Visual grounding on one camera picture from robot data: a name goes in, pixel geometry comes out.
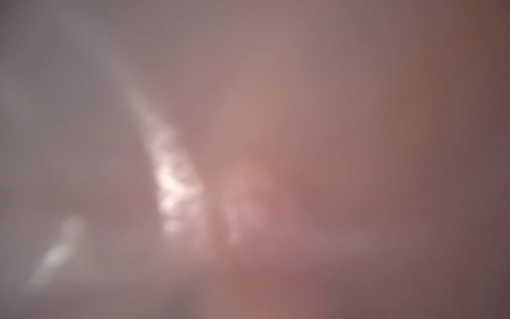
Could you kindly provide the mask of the pink plastic bag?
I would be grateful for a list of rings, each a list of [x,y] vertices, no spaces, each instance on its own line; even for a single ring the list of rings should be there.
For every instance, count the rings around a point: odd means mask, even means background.
[[[508,1],[2,1],[2,318],[508,318]]]

